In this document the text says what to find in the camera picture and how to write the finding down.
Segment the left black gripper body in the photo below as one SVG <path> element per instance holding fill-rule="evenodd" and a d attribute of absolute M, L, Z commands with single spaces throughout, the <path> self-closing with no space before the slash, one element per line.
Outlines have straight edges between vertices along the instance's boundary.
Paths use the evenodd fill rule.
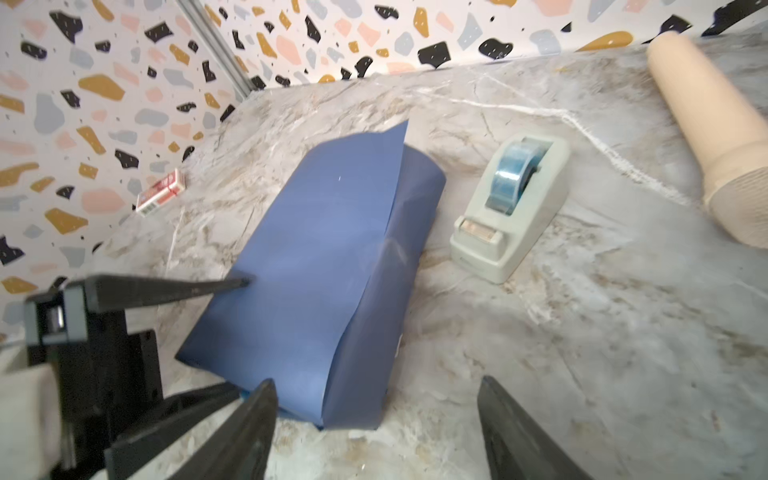
<path fill-rule="evenodd" d="M 24 302 L 31 365 L 47 365 L 60 402 L 60 457 L 50 479 L 89 479 L 104 470 L 128 479 L 158 453 L 137 438 L 140 417 L 162 398 L 155 336 L 127 330 L 134 302 L 100 287 L 67 287 Z"/>

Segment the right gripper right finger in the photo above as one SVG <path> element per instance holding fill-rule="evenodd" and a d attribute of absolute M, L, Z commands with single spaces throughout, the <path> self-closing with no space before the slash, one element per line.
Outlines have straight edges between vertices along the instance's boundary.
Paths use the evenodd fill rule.
<path fill-rule="evenodd" d="M 477 407 L 493 479 L 591 480 L 494 377 L 482 378 Z"/>

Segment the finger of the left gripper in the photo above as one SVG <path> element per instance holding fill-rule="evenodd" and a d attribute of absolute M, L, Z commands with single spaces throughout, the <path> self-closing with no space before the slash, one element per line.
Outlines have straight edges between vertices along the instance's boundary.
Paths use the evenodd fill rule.
<path fill-rule="evenodd" d="M 247 287 L 248 278 L 182 281 L 98 274 L 70 283 L 62 294 L 64 309 L 102 314 L 157 306 Z"/>
<path fill-rule="evenodd" d="M 227 382 L 162 400 L 139 416 L 104 451 L 109 479 L 128 479 L 202 420 L 239 397 Z"/>

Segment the blue wrapping paper sheet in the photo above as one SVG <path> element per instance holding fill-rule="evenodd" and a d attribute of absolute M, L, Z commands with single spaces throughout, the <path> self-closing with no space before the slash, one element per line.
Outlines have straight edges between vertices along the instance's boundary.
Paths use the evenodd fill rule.
<path fill-rule="evenodd" d="M 374 430 L 419 260 L 446 178 L 408 126 L 311 149 L 212 298 L 177 359 L 254 390 L 321 429 Z"/>

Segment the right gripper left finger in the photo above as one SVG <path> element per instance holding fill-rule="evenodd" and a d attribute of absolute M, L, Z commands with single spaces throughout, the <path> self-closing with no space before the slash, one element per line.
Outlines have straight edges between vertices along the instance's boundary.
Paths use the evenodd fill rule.
<path fill-rule="evenodd" d="M 263 479 L 277 415 L 277 389 L 267 379 L 170 479 Z"/>

